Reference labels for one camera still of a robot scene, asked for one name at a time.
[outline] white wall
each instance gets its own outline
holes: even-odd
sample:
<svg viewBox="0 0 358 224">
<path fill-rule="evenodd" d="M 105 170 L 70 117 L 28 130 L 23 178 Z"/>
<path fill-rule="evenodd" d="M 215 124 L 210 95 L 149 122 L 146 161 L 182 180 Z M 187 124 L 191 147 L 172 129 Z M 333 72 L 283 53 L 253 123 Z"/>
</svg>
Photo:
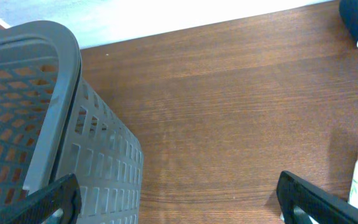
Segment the white wall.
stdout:
<svg viewBox="0 0 358 224">
<path fill-rule="evenodd" d="M 0 0 L 0 18 L 10 26 L 59 22 L 87 48 L 325 1 Z"/>
</svg>

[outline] wooden table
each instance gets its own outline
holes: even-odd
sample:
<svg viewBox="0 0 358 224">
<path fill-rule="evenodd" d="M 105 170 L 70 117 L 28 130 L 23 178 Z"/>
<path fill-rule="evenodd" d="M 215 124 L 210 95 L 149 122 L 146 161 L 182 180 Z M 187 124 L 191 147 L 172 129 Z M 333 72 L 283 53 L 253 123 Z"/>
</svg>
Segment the wooden table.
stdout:
<svg viewBox="0 0 358 224">
<path fill-rule="evenodd" d="M 337 1 L 82 54 L 142 145 L 139 223 L 280 223 L 282 170 L 347 199 L 358 49 Z"/>
</svg>

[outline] basket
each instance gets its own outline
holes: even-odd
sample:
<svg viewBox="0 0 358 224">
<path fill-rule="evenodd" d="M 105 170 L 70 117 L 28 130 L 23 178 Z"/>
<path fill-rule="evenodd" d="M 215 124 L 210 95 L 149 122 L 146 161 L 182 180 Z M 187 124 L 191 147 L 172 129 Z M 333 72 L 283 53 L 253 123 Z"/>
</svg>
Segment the basket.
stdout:
<svg viewBox="0 0 358 224">
<path fill-rule="evenodd" d="M 137 223 L 143 153 L 81 76 L 64 26 L 0 30 L 0 209 L 75 173 L 77 223 Z"/>
</svg>

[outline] perforated basket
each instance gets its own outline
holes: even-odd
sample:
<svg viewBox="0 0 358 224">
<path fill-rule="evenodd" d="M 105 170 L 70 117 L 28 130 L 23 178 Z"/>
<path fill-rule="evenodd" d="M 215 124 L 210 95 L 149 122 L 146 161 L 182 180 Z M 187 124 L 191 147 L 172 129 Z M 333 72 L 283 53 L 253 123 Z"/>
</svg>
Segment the perforated basket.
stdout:
<svg viewBox="0 0 358 224">
<path fill-rule="evenodd" d="M 137 223 L 142 166 L 138 140 L 82 79 L 67 28 L 0 30 L 0 209 L 75 173 L 77 223 Z"/>
</svg>

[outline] gray plastic basket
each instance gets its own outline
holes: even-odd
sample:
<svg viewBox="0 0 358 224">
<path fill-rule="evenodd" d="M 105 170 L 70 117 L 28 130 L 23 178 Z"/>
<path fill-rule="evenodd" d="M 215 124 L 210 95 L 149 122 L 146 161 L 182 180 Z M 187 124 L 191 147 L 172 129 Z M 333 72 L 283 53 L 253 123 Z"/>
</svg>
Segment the gray plastic basket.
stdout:
<svg viewBox="0 0 358 224">
<path fill-rule="evenodd" d="M 75 173 L 77 223 L 137 223 L 143 160 L 136 137 L 82 79 L 67 28 L 0 30 L 0 209 Z"/>
</svg>

